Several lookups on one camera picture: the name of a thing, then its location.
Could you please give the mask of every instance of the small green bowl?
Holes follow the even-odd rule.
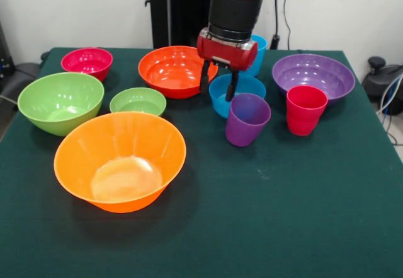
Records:
[[[111,112],[136,111],[161,116],[166,108],[165,96],[150,88],[130,88],[119,92],[109,104]]]

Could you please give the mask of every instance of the bowl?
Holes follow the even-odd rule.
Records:
[[[225,119],[228,118],[231,104],[231,102],[225,100],[231,78],[231,74],[219,76],[212,81],[208,88],[214,110]],[[256,78],[252,78],[249,75],[239,75],[235,96],[240,93],[252,93],[261,98],[265,98],[266,87],[264,87],[264,84]]]
[[[138,111],[161,116],[166,108],[164,95],[150,88],[130,88],[112,98],[111,112]]]
[[[329,105],[350,93],[355,75],[342,63],[315,54],[295,54],[280,59],[273,67],[273,79],[286,95],[295,86],[309,85],[326,93]]]
[[[185,158],[183,136],[173,124],[148,113],[117,112],[72,131],[56,151],[54,170],[73,196],[126,213],[154,202]]]
[[[146,54],[139,63],[139,74],[151,87],[174,99],[189,98],[200,92],[203,59],[196,48],[171,46]],[[208,70],[211,81],[218,71],[213,64]]]
[[[39,129],[66,136],[98,114],[103,95],[102,83],[90,75],[56,73],[29,84],[18,97],[18,108]]]
[[[110,52],[101,48],[83,48],[68,53],[61,65],[67,72],[80,72],[104,81],[113,62]]]

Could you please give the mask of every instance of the white wall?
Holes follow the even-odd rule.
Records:
[[[264,0],[256,25],[268,39],[275,30],[273,6],[274,0]],[[361,78],[371,55],[403,63],[402,6],[403,0],[288,0],[291,48],[343,50]],[[37,62],[53,46],[152,47],[144,0],[0,0],[0,19],[16,62]]]
[[[144,0],[0,0],[14,61],[39,62],[58,47],[152,47]]]
[[[280,48],[286,47],[287,29],[279,0]],[[271,39],[275,31],[274,0],[264,0],[256,32]],[[343,50],[355,73],[368,72],[372,55],[403,64],[403,0],[288,0],[291,48]]]

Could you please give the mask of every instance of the orange bowl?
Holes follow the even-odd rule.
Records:
[[[115,213],[155,201],[181,170],[186,145],[158,116],[116,112],[88,120],[57,149],[56,178],[70,194]]]
[[[183,99],[197,95],[200,90],[203,59],[197,49],[188,46],[170,46],[146,54],[139,63],[139,74],[151,87],[168,98]],[[208,69],[209,82],[218,67]]]

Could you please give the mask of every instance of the light green bowl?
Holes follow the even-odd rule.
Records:
[[[28,85],[18,97],[18,108],[39,129],[66,136],[98,114],[104,93],[93,76],[56,73]]]
[[[166,108],[165,96],[150,88],[130,88],[119,92],[109,104],[111,112],[136,111],[161,116]]]

